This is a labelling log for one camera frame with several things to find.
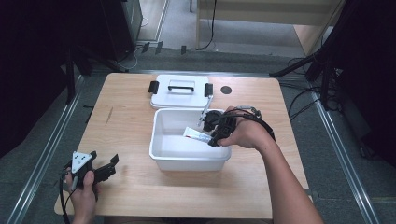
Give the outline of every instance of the white plastic box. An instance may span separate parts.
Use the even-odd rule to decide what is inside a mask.
[[[205,97],[205,84],[209,82],[207,77],[158,75],[160,83],[157,93],[151,96],[151,105],[154,108],[204,108],[207,104]],[[172,89],[170,86],[193,88]]]
[[[202,109],[164,108],[156,111],[149,155],[165,171],[218,171],[231,157],[230,147],[211,147],[183,137],[186,127],[197,127]]]

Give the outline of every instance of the wooden table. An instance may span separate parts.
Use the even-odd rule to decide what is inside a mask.
[[[305,189],[304,169],[279,84],[273,78],[212,77],[210,108],[253,105],[274,129],[276,141]],[[97,152],[93,167],[118,153],[117,173],[101,184],[101,216],[271,218],[271,200],[262,158],[254,149],[233,146],[218,172],[162,172],[149,156],[155,109],[149,83],[155,75],[110,74],[102,88],[79,152]],[[220,88],[229,86],[231,94]],[[67,207],[73,213],[71,203]],[[59,199],[55,212],[62,213]]]
[[[197,1],[197,49],[200,20],[212,20],[214,2]],[[215,20],[293,24],[305,54],[309,55],[327,28],[335,25],[344,3],[345,0],[218,0]]]

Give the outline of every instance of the white box lid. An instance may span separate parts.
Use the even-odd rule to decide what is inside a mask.
[[[207,77],[158,75],[157,81],[157,93],[151,96],[151,105],[155,108],[204,108],[208,102],[205,97]]]

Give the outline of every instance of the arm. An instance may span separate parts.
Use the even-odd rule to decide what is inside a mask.
[[[237,127],[221,146],[255,148],[262,155],[268,178],[275,223],[323,223],[315,206],[290,169],[279,146],[257,122],[237,119]]]

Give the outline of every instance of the person's right hand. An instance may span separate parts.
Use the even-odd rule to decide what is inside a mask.
[[[227,111],[233,110],[234,107],[230,106]],[[244,114],[243,111],[235,110],[231,113]],[[238,145],[245,148],[258,148],[268,141],[274,142],[271,135],[260,125],[260,123],[244,119],[236,118],[235,131],[228,137],[218,141],[219,146],[227,147],[230,145]]]

